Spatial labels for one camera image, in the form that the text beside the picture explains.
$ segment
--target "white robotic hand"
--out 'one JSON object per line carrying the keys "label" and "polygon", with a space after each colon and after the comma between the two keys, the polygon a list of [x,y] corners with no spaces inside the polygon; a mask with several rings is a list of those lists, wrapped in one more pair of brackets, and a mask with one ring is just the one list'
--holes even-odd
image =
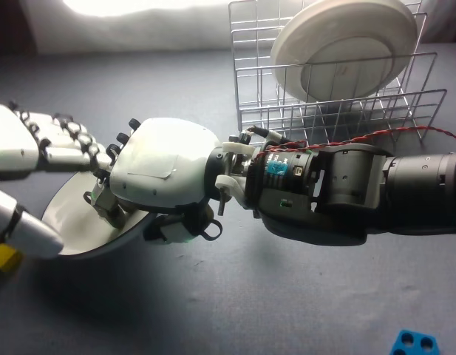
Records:
{"label": "white robotic hand", "polygon": [[[104,147],[72,117],[0,105],[0,180],[22,179],[38,170],[96,172],[110,163]],[[38,257],[54,257],[63,248],[58,232],[2,191],[0,243]]]}

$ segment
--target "yellow object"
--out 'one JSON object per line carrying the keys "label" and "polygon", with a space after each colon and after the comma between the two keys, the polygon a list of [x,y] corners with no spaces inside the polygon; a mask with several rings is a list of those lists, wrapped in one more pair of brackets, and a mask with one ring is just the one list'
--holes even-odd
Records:
{"label": "yellow object", "polygon": [[0,270],[9,272],[19,266],[22,254],[6,244],[0,244]]}

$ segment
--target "dish rack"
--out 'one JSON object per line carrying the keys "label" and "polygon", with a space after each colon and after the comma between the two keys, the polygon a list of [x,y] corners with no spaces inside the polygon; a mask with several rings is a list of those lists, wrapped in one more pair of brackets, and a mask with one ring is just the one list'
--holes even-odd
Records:
{"label": "dish rack", "polygon": [[[302,85],[307,92],[305,101],[288,95],[276,82],[272,70],[282,68],[287,71],[299,65],[270,65],[270,50],[282,28],[307,5],[305,0],[241,0],[229,4],[239,131],[257,125],[277,131],[291,140],[305,140],[311,145],[345,141],[379,129],[433,124],[446,90],[426,90],[438,55],[417,53],[416,48],[414,54],[406,55],[409,63],[402,73],[369,97],[315,101],[308,95],[311,75]],[[427,14],[420,12],[421,0],[409,1],[406,6],[414,14],[420,43]],[[311,74],[314,67],[330,66],[333,77],[328,84],[332,95],[341,64],[379,60],[385,63],[385,59],[397,58],[304,64],[300,67]],[[415,132],[422,141],[428,131]],[[390,137],[396,142],[400,135]],[[261,138],[252,140],[252,144],[261,142]]]}

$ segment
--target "gray table surface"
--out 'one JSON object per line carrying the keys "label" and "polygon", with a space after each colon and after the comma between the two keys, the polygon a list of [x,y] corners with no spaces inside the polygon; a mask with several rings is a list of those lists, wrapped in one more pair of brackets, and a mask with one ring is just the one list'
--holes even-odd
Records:
{"label": "gray table surface", "polygon": [[[456,133],[456,44],[429,88]],[[68,112],[103,144],[130,118],[178,117],[236,133],[229,52],[0,58],[0,102]],[[456,151],[432,133],[396,154]],[[68,174],[0,183],[41,215]],[[456,236],[369,237],[331,248],[283,240],[229,203],[214,243],[142,241],[91,260],[26,259],[0,281],[0,354],[388,354],[402,328],[456,354]]]}

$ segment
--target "plate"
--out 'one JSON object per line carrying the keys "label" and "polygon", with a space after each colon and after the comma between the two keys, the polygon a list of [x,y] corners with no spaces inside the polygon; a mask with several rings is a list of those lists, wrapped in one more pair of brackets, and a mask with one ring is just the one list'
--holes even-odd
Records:
{"label": "plate", "polygon": [[395,79],[417,41],[415,17],[399,0],[321,0],[287,23],[270,57],[273,65],[299,64],[273,69],[294,98],[360,98]]}
{"label": "plate", "polygon": [[155,213],[135,211],[126,214],[122,229],[112,227],[83,199],[92,191],[96,178],[89,172],[73,175],[47,206],[42,220],[58,231],[64,240],[64,257],[95,257],[116,249],[140,235],[155,219]]}

